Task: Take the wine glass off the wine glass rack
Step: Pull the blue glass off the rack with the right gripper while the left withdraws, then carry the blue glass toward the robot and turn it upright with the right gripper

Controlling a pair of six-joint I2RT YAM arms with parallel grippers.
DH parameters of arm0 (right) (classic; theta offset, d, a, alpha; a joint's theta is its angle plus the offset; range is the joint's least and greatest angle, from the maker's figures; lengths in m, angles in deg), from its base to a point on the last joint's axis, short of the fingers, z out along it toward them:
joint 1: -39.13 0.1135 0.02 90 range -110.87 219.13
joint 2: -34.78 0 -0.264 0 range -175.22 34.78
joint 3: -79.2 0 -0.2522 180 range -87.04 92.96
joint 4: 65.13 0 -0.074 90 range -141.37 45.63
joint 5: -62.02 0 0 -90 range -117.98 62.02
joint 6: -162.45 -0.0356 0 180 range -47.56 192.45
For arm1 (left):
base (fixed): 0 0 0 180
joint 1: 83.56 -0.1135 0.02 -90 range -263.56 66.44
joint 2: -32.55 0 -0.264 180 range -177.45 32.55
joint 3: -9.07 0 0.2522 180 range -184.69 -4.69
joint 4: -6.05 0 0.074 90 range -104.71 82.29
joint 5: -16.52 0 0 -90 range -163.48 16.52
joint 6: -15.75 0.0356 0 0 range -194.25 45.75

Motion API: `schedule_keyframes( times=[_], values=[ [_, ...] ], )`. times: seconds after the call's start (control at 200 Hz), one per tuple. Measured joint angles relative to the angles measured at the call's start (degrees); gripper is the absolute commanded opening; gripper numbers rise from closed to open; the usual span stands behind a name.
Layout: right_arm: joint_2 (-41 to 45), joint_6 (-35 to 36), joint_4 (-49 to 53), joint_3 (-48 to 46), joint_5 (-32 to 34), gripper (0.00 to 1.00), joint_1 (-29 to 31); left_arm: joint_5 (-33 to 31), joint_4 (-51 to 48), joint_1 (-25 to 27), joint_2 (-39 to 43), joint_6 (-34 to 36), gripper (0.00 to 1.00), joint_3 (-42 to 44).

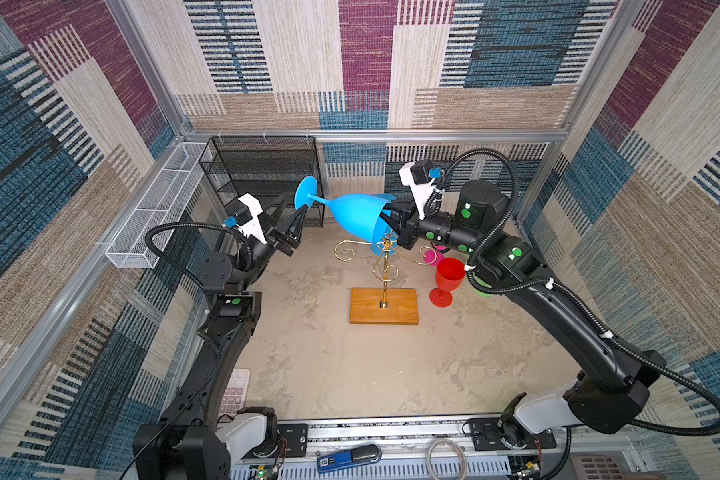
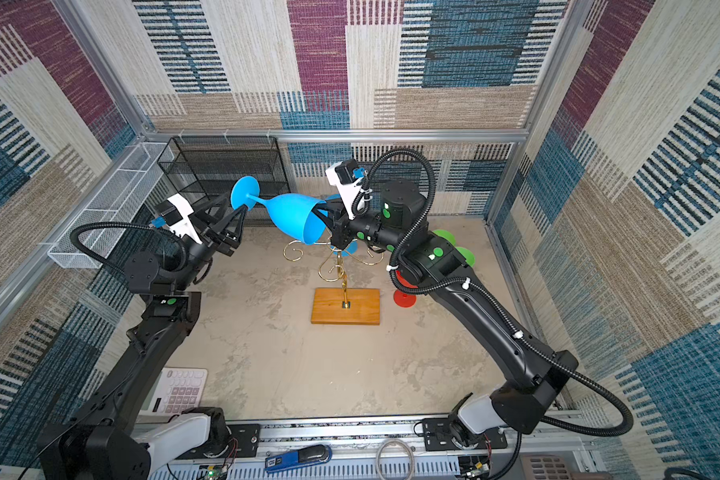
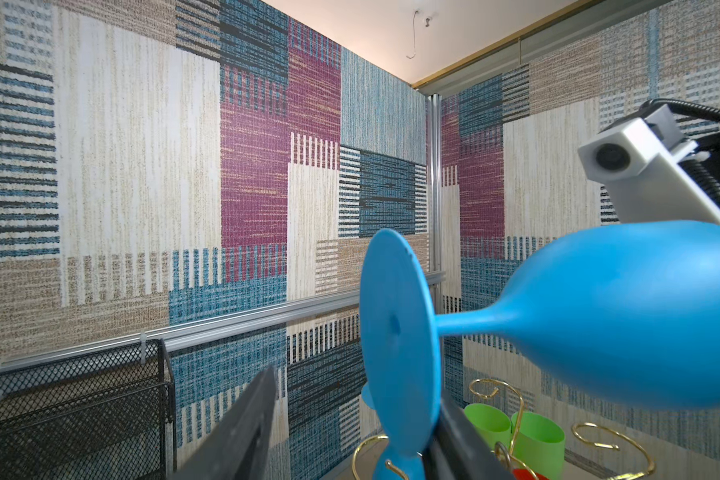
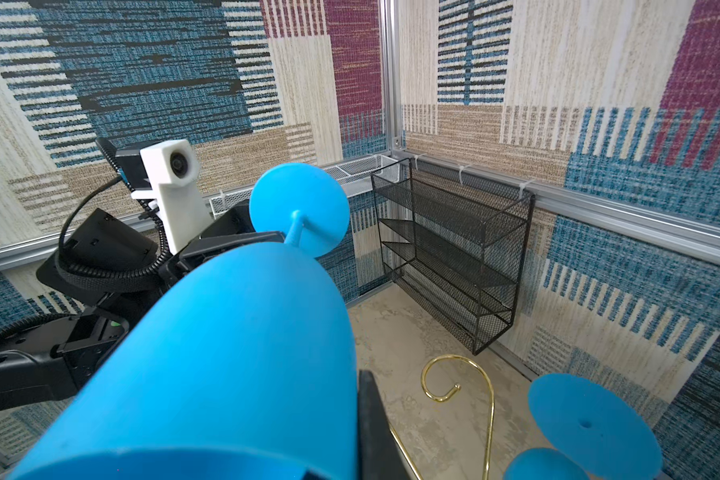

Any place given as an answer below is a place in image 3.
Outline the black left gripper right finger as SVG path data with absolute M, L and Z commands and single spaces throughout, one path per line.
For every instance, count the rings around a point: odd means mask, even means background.
M 439 419 L 422 462 L 428 480 L 514 479 L 448 393 L 441 398 Z

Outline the green wine glass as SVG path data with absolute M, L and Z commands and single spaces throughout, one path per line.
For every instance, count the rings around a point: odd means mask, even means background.
M 464 413 L 491 449 L 497 442 L 510 447 L 512 422 L 504 412 L 491 405 L 475 403 L 467 405 Z
M 566 434 L 553 420 L 525 411 L 515 441 L 513 455 L 539 477 L 562 478 L 565 464 Z

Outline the red wine glass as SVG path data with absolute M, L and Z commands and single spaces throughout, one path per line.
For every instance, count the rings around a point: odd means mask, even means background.
M 542 474 L 534 473 L 533 471 L 525 468 L 514 468 L 512 470 L 512 474 L 516 480 L 548 480 L 548 478 Z

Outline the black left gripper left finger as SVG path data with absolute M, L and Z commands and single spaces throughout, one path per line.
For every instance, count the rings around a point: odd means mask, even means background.
M 262 479 L 268 461 L 277 382 L 262 370 L 174 479 Z

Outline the blue wine glass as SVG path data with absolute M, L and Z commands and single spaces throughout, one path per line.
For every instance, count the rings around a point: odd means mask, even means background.
M 421 454 L 415 456 L 401 455 L 391 444 L 387 435 L 378 434 L 363 440 L 354 450 L 351 458 L 351 471 L 355 479 L 361 479 L 357 468 L 357 459 L 361 451 L 365 447 L 373 446 L 383 440 L 387 440 L 388 443 L 375 465 L 372 479 L 424 480 L 426 478 Z
M 439 315 L 409 243 L 372 238 L 359 314 L 375 410 L 399 452 L 422 452 L 440 416 L 440 341 L 495 335 L 586 393 L 654 410 L 720 408 L 720 226 L 582 230 L 544 246 L 499 299 Z

